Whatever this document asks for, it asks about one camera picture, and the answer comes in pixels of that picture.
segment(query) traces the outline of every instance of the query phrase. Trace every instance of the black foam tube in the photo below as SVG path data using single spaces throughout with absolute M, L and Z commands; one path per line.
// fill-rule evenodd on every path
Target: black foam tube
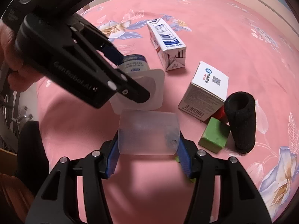
M 255 146 L 255 99 L 245 92 L 231 94 L 224 103 L 224 112 L 228 118 L 236 150 L 245 154 Z

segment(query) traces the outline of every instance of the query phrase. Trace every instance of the brown fabric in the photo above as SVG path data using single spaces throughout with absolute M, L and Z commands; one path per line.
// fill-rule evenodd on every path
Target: brown fabric
M 4 199 L 24 223 L 34 196 L 21 180 L 0 173 L 0 199 L 0 202 Z

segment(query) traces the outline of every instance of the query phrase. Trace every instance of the table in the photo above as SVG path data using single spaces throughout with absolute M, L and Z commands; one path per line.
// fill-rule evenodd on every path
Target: table
M 187 46 L 186 67 L 166 72 L 163 106 L 176 112 L 185 138 L 198 142 L 205 124 L 177 106 L 204 61 L 229 77 L 228 95 L 251 93 L 256 99 L 253 151 L 237 154 L 229 139 L 218 158 L 237 157 L 259 189 L 274 221 L 299 186 L 299 52 L 269 21 L 233 0 L 110 0 L 82 16 L 102 30 L 124 54 L 142 54 L 162 68 L 146 21 L 163 17 Z M 82 158 L 111 140 L 119 116 L 107 102 L 96 110 L 48 80 L 38 82 L 39 126 L 50 169 L 62 156 Z M 219 199 L 216 180 L 215 199 Z M 169 157 L 122 155 L 115 174 L 103 181 L 115 224 L 181 224 L 193 184 Z M 82 186 L 79 208 L 86 221 Z M 215 204 L 211 220 L 217 219 Z

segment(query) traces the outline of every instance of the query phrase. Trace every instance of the frosted plastic cup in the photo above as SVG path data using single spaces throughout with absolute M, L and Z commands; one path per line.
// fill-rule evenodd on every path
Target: frosted plastic cup
M 175 113 L 123 110 L 119 121 L 120 154 L 174 155 L 180 126 Z

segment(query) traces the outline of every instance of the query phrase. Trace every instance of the white box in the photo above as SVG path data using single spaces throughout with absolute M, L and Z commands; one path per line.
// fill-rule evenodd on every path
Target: white box
M 186 45 L 170 26 L 163 19 L 158 18 L 148 21 L 147 27 L 164 70 L 184 67 Z
M 225 102 L 228 76 L 201 61 L 178 108 L 206 121 Z

